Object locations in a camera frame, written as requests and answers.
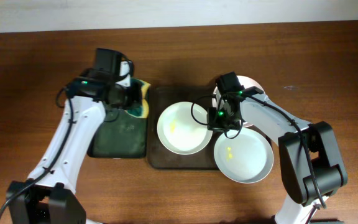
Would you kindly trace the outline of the green and yellow sponge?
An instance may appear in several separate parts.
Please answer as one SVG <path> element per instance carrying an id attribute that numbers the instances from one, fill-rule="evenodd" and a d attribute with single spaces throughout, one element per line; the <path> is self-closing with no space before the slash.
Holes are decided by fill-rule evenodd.
<path id="1" fill-rule="evenodd" d="M 136 85 L 140 87 L 140 91 L 141 91 L 141 95 L 142 95 L 140 105 L 136 106 L 133 109 L 126 110 L 126 113 L 135 117 L 135 118 L 146 119 L 149 115 L 148 100 L 149 100 L 149 88 L 150 88 L 151 84 L 149 84 L 143 80 L 132 78 L 131 79 L 131 87 L 135 87 Z"/>

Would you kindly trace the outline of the pink plate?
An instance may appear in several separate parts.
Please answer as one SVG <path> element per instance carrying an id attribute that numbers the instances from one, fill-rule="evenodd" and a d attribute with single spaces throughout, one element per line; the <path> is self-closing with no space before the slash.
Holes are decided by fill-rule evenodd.
<path id="1" fill-rule="evenodd" d="M 239 80 L 239 83 L 242 86 L 244 86 L 244 88 L 250 88 L 250 87 L 256 86 L 257 88 L 264 90 L 262 88 L 262 86 L 259 83 L 257 83 L 255 80 L 253 80 L 252 78 L 249 78 L 246 76 L 241 76 L 241 75 L 238 75 L 237 78 Z M 218 103 L 216 98 L 218 96 L 220 96 L 220 93 L 219 93 L 217 87 L 215 87 L 215 89 L 213 90 L 213 95 L 214 95 L 214 98 L 211 100 L 211 104 L 212 104 L 212 107 L 216 107 L 217 103 Z"/>

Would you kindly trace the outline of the white plate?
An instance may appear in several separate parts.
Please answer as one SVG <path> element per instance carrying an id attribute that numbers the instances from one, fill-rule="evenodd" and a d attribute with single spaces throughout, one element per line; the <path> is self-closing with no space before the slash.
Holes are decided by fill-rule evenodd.
<path id="1" fill-rule="evenodd" d="M 168 106 L 158 118 L 157 135 L 169 151 L 179 155 L 195 154 L 210 142 L 213 132 L 204 125 L 207 111 L 188 101 Z"/>

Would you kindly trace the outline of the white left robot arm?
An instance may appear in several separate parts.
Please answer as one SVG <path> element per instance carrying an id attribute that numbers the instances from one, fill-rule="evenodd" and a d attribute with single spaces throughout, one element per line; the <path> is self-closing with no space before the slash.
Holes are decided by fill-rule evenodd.
<path id="1" fill-rule="evenodd" d="M 13 223 L 91 223 L 75 196 L 78 175 L 92 139 L 105 122 L 106 106 L 142 108 L 150 84 L 131 78 L 127 83 L 76 78 L 62 88 L 64 112 L 55 134 L 35 169 L 24 182 L 11 182 L 2 206 Z"/>

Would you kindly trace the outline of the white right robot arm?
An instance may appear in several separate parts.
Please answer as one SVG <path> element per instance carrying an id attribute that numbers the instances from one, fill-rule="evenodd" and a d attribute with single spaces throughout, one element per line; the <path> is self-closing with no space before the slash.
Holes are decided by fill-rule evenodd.
<path id="1" fill-rule="evenodd" d="M 326 208 L 326 200 L 348 181 L 332 127 L 311 123 L 285 111 L 260 89 L 218 93 L 208 110 L 208 128 L 226 139 L 241 134 L 240 122 L 253 124 L 279 148 L 282 182 L 287 196 L 274 223 L 309 223 Z"/>

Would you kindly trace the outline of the black water tray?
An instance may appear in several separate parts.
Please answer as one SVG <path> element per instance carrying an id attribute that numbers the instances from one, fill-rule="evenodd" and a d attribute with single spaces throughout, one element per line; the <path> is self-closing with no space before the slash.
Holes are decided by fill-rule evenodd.
<path id="1" fill-rule="evenodd" d="M 106 117 L 88 148 L 90 157 L 141 158 L 145 156 L 147 118 L 139 119 L 126 110 L 106 110 Z"/>

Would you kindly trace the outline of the light blue plate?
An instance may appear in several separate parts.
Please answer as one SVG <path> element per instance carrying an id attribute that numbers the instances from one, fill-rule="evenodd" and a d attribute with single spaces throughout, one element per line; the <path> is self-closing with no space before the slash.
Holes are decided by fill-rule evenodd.
<path id="1" fill-rule="evenodd" d="M 273 167 L 273 150 L 265 136 L 244 128 L 240 133 L 229 131 L 214 144 L 214 160 L 229 179 L 253 184 L 269 175 Z"/>

